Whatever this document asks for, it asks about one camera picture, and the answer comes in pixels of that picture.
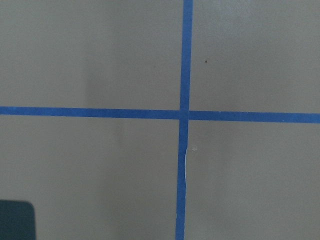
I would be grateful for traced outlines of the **black mouse pad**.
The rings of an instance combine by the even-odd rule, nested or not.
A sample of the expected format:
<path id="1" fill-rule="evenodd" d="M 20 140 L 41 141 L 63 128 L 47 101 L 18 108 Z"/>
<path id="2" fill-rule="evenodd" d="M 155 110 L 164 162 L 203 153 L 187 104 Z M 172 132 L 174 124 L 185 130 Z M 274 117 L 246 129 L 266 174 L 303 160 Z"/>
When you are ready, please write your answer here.
<path id="1" fill-rule="evenodd" d="M 35 210 L 31 203 L 0 200 L 0 239 L 36 239 Z"/>

